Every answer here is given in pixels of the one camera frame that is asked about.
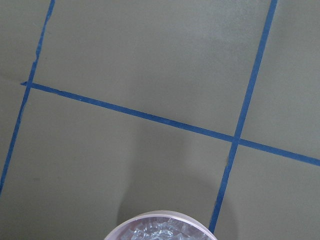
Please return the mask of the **clear ice cubes pile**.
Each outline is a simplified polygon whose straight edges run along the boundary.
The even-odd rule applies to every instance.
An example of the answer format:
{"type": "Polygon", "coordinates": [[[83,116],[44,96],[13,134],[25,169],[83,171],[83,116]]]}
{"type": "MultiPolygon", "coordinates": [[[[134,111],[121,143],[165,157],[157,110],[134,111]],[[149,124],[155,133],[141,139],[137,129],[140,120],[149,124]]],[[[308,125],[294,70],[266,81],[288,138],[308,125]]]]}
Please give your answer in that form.
{"type": "Polygon", "coordinates": [[[194,226],[167,217],[144,218],[132,223],[119,237],[120,240],[207,240],[208,237],[194,226]]]}

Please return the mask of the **pink bowl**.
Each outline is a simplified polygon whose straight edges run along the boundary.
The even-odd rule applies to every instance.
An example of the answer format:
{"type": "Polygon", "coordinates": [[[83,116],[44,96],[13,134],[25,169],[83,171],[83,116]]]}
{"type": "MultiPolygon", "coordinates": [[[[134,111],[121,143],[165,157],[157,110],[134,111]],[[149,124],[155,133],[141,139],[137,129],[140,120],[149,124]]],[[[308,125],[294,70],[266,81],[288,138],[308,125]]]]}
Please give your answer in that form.
{"type": "Polygon", "coordinates": [[[113,229],[106,240],[216,240],[203,224],[176,211],[156,210],[137,215],[113,229]]]}

